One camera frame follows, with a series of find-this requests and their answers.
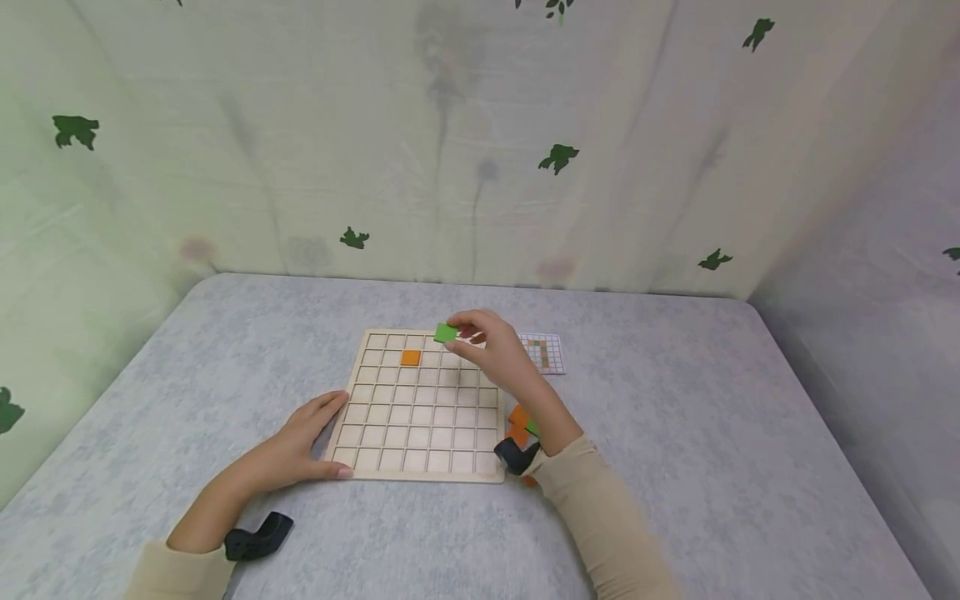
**hand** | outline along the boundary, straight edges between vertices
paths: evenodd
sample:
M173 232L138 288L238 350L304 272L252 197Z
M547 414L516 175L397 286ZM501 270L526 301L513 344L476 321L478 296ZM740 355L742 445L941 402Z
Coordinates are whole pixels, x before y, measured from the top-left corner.
M320 432L348 398L342 390L313 398L298 408L274 436L241 456L227 471L253 493L272 492L308 479L349 479L353 470L347 465L310 456Z
M274 436L225 468L194 500L167 546L179 552L205 554L220 547L236 527L247 503L258 493L272 492L306 479L349 479L343 463L315 461L310 448L349 394L327 392L297 409Z
M479 367L498 388L517 400L527 396L532 387L545 383L514 328L492 310L459 312L447 319L446 324L457 327L460 337L469 340L469 344L459 340L449 342L447 349ZM477 347L484 342L485 348Z
M457 327L459 336L469 340L448 342L446 349L469 360L497 387L516 398L540 428L540 447L547 456L584 435L560 397L537 371L509 323L491 310L479 309L459 312L446 324ZM484 342L484 348L477 347Z

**speckled table cover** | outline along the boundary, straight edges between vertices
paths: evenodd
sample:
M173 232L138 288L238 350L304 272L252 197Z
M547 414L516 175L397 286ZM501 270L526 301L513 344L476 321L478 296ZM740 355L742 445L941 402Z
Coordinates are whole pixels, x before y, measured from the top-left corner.
M746 303L239 275L200 283L0 513L0 597L119 597L207 480L346 385L365 328L472 306L561 336L551 381L687 598L929 597ZM296 525L228 598L590 596L556 514L515 478L300 485L242 524L270 510Z

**pattern card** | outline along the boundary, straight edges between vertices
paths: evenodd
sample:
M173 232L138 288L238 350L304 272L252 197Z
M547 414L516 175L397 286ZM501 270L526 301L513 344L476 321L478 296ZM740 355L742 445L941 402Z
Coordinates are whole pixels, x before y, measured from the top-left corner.
M501 483L503 397L433 331L369 329L325 460L355 479Z
M530 360L544 375L565 373L564 356L560 352L560 336L553 333L519 333Z

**black plastic piece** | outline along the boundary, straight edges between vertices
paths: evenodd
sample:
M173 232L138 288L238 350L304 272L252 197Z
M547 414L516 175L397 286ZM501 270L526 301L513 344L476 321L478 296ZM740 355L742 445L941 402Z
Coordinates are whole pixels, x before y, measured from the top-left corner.
M227 560L234 562L255 561L277 552L280 545L294 526L294 520L287 515L270 513L255 534L246 529L232 529L224 538L227 547Z
M531 444L526 450L521 450L513 438L507 438L493 447L493 453L507 464L507 472L512 475L520 475L530 467L534 462L534 456L537 455L537 450L540 450L540 442Z

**white curtain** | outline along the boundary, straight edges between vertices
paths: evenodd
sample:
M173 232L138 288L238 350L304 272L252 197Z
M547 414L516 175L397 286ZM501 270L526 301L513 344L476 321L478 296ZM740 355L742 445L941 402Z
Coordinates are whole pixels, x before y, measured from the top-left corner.
M0 386L27 409L0 502L218 271L746 298L960 24L949 0L577 0L563 25L546 0L181 2L0 8ZM98 121L94 150L55 115Z

